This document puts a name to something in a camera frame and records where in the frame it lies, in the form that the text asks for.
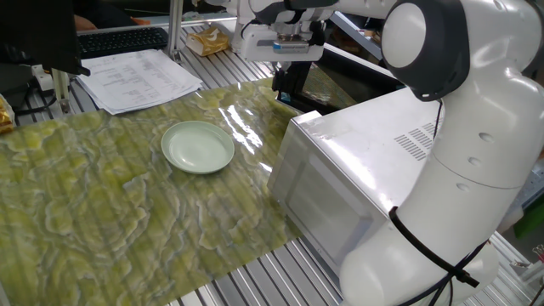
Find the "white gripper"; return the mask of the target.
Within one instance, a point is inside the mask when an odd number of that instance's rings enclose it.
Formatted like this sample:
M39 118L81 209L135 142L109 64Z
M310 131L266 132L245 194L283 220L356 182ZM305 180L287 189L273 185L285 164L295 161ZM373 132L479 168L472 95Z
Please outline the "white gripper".
M241 56L247 61L292 62L286 70L286 93L299 94L312 62L323 54L325 28L324 23L248 25L241 32ZM283 91L284 78L283 70L275 71L275 91Z

